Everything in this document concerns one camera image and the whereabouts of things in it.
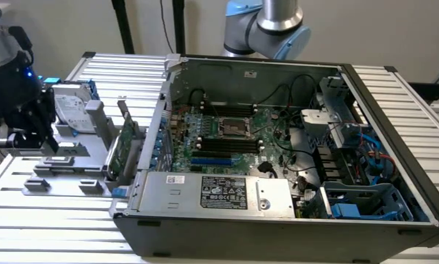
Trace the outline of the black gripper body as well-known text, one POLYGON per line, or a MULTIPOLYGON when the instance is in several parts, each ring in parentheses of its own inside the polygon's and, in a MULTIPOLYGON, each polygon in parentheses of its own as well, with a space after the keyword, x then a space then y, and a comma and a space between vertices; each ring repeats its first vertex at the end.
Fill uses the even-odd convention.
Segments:
POLYGON ((0 66, 0 126, 49 129, 55 122, 55 91, 37 79, 27 54, 0 66))

